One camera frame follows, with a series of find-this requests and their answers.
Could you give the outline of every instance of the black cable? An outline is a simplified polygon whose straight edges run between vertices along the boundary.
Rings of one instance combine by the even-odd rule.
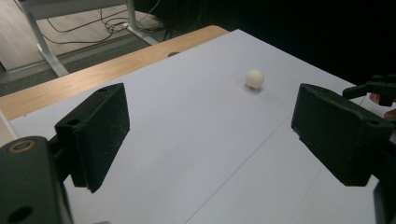
[[[198,15],[190,27],[190,29],[192,30],[196,30],[203,27],[207,17],[206,12],[207,12],[208,2],[206,0],[201,0],[199,4],[200,6],[198,9]]]
[[[103,17],[103,18],[102,18],[102,9],[100,9],[100,10],[101,10],[101,19],[98,19],[98,20],[94,20],[94,21],[90,21],[90,22],[84,23],[84,24],[82,24],[82,25],[80,25],[80,26],[77,26],[77,27],[72,28],[72,29],[69,29],[69,30],[60,31],[60,30],[58,30],[58,29],[55,28],[55,26],[52,24],[52,22],[50,21],[50,19],[47,19],[47,21],[48,21],[49,25],[50,25],[55,31],[57,31],[57,32],[59,32],[59,33],[67,33],[67,32],[70,32],[70,31],[77,30],[77,29],[79,29],[79,28],[81,28],[81,27],[87,26],[87,25],[89,25],[89,24],[98,22],[98,21],[100,21],[100,20],[102,20],[102,19],[107,19],[107,18],[109,18],[109,17],[115,16],[115,15],[117,15],[117,14],[120,14],[120,13],[122,13],[122,12],[127,11],[127,9],[125,9],[125,10],[116,12],[116,13],[114,13],[114,14],[111,14],[111,15],[109,15],[109,16],[106,16],[106,17]]]
[[[100,43],[102,41],[105,41],[105,40],[109,39],[111,36],[113,36],[113,34],[110,33],[110,35],[108,35],[107,37],[105,37],[105,38],[103,38],[101,40],[95,40],[95,41],[66,41],[66,42],[56,42],[56,41],[53,41],[53,40],[49,39],[45,35],[43,35],[43,36],[49,42],[54,43],[54,44],[96,44],[96,43]]]
[[[154,7],[148,13],[146,13],[146,15],[142,19],[136,21],[137,29],[139,29],[141,32],[152,34],[165,29],[163,22],[160,22],[153,27],[146,27],[141,23],[141,21],[144,20],[160,4],[160,2],[161,0],[158,0]]]
[[[173,35],[173,29],[170,27],[166,28],[165,34],[163,35],[163,41],[167,39],[172,39],[172,35]]]
[[[112,18],[110,20],[104,21],[105,18],[108,18],[108,17],[103,17],[102,9],[100,9],[100,21],[106,27],[107,31],[110,34],[116,34],[123,30],[128,29],[128,25],[129,25],[128,18]],[[124,21],[116,22],[113,24],[110,23],[111,21],[117,21],[117,20],[124,20]]]
[[[188,30],[189,23],[191,23],[191,6],[192,0],[183,1],[173,18],[166,21],[164,24],[173,30]]]

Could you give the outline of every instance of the wooden table edge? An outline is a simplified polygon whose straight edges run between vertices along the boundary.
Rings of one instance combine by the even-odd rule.
[[[207,26],[76,73],[3,96],[0,98],[0,109],[7,119],[16,119],[156,63],[167,58],[170,53],[194,48],[228,33],[218,26]]]

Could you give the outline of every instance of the metal bolt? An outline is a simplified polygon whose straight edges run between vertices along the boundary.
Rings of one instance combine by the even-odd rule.
[[[8,152],[21,153],[21,152],[31,149],[34,145],[35,145],[35,141],[33,141],[33,140],[22,140],[20,142],[15,143],[14,145],[12,145],[8,149]]]

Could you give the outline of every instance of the dark background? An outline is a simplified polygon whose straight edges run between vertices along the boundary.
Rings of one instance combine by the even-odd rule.
[[[169,28],[240,29],[335,76],[361,84],[396,74],[396,1],[161,0]],[[136,0],[148,12],[157,0]]]

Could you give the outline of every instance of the table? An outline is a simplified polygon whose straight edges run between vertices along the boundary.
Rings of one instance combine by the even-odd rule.
[[[0,109],[8,119],[16,119],[42,107],[61,102],[117,77],[166,59],[170,53],[194,48],[228,32],[218,26],[178,36],[117,59],[97,64],[66,77],[18,91],[0,98]]]
[[[221,33],[129,75],[85,82],[83,91],[59,84],[74,96],[11,121],[21,136],[50,138],[54,123],[91,92],[124,83],[132,130],[104,185],[90,194],[64,182],[75,221],[375,223],[376,179],[365,188],[343,186],[290,127],[300,83],[338,93],[351,84],[242,31]],[[266,75],[257,91],[244,85],[250,69]],[[377,108],[366,98],[354,102]],[[7,116],[16,118],[13,111]]]

